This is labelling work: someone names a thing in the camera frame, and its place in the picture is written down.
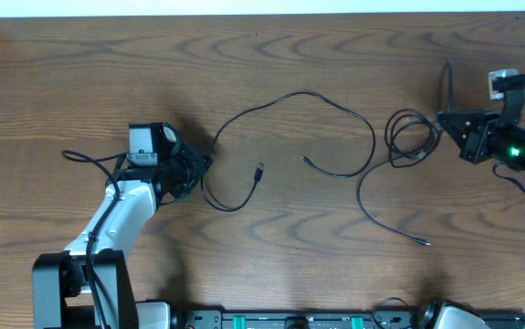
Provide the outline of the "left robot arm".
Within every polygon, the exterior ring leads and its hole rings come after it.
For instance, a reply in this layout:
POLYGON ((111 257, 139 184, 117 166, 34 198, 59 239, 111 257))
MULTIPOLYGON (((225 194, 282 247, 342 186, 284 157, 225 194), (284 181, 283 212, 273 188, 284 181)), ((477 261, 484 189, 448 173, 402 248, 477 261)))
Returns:
POLYGON ((126 259, 142 228, 171 196, 188 196, 211 164, 168 122, 132 124, 129 150, 107 173, 105 197, 63 251, 32 268, 36 328, 171 328, 167 302, 135 300, 126 259))

